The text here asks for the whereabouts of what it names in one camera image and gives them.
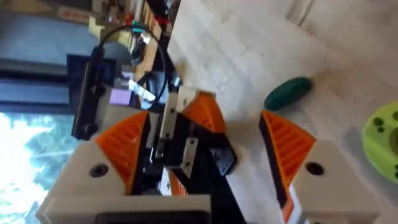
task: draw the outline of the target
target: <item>green foam piece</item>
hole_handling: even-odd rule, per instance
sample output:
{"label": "green foam piece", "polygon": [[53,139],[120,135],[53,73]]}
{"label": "green foam piece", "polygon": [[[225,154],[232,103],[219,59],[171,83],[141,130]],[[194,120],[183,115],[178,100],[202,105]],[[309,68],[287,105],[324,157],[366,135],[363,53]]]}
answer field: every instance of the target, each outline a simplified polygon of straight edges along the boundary
{"label": "green foam piece", "polygon": [[311,80],[305,77],[297,77],[284,82],[268,94],[264,101],[264,108],[269,111],[279,110],[301,99],[311,90],[311,87]]}
{"label": "green foam piece", "polygon": [[371,164],[398,184],[398,101],[379,108],[368,119],[362,139]]}

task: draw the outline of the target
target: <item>lime green disc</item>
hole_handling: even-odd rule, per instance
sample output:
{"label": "lime green disc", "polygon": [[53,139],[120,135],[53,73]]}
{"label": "lime green disc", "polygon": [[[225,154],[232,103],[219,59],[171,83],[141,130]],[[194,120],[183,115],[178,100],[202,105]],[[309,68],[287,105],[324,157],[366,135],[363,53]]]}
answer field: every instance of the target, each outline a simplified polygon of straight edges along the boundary
{"label": "lime green disc", "polygon": [[379,108],[366,122],[362,137],[371,164],[398,184],[398,101]]}

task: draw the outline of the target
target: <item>black cable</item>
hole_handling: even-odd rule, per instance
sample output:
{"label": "black cable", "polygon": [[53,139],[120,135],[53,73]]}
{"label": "black cable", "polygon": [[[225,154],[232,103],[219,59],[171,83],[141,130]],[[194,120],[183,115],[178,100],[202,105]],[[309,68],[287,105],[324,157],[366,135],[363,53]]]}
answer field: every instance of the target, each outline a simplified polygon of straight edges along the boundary
{"label": "black cable", "polygon": [[[112,35],[114,35],[115,33],[119,32],[119,31],[121,31],[121,30],[124,30],[124,29],[142,29],[142,30],[144,30],[145,32],[147,32],[147,33],[152,37],[152,39],[155,40],[156,43],[157,43],[157,50],[160,52],[160,57],[162,58],[162,67],[163,67],[163,72],[164,72],[165,78],[164,78],[163,86],[162,86],[162,89],[160,90],[160,93],[155,97],[155,99],[154,99],[153,101],[150,102],[150,103],[152,103],[152,106],[151,106],[151,107],[153,107],[155,104],[157,104],[157,103],[159,102],[160,97],[162,97],[162,95],[163,95],[163,93],[164,93],[164,91],[165,91],[165,89],[166,89],[167,80],[169,80],[169,79],[171,80],[171,77],[168,78],[169,74],[166,72],[165,52],[163,51],[162,47],[160,46],[160,43],[159,43],[159,40],[157,39],[157,37],[156,37],[150,30],[148,30],[148,29],[146,29],[146,28],[143,28],[143,27],[141,27],[141,26],[139,26],[139,25],[124,25],[124,26],[117,27],[117,28],[111,30],[110,32],[108,32],[108,33],[104,36],[104,38],[99,42],[98,46],[95,47],[94,50],[96,50],[97,48],[103,49],[104,44],[106,43],[106,41],[107,41]],[[92,63],[92,61],[93,61],[93,59],[95,58],[95,56],[96,56],[95,53],[91,54],[90,63]]]}

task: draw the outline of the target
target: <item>window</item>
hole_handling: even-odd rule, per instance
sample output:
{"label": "window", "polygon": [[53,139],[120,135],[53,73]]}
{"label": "window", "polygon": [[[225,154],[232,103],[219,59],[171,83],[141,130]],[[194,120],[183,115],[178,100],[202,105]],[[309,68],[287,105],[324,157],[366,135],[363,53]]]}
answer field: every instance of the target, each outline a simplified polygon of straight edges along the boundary
{"label": "window", "polygon": [[72,115],[0,113],[0,223],[39,223],[36,210],[78,141]]}

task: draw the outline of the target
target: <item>wooden table surface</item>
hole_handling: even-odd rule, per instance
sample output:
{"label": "wooden table surface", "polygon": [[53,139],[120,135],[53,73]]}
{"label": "wooden table surface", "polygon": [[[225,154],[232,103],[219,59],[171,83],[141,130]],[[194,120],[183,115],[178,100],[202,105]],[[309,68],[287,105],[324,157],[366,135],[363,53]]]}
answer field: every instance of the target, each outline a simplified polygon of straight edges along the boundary
{"label": "wooden table surface", "polygon": [[387,82],[384,73],[332,50],[285,20],[277,2],[183,0],[168,49],[185,85],[216,93],[239,156],[228,180],[246,220],[280,223],[258,122],[267,94],[304,76],[313,91],[279,113],[336,142],[381,209],[376,223],[396,223],[398,185],[368,162],[361,132],[376,109],[397,99],[398,75]]}

